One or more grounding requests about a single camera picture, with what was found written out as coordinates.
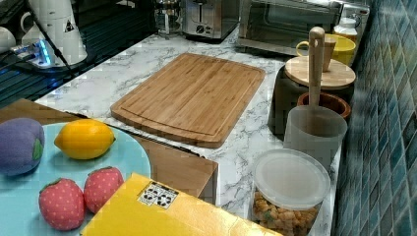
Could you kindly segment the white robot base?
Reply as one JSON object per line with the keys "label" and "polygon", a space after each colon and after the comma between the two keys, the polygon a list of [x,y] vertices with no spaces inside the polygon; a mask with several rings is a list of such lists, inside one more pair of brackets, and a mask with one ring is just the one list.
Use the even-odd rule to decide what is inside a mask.
{"label": "white robot base", "polygon": [[73,69],[88,58],[73,14],[71,0],[26,0],[32,26],[20,45],[10,48],[19,59],[41,69]]}

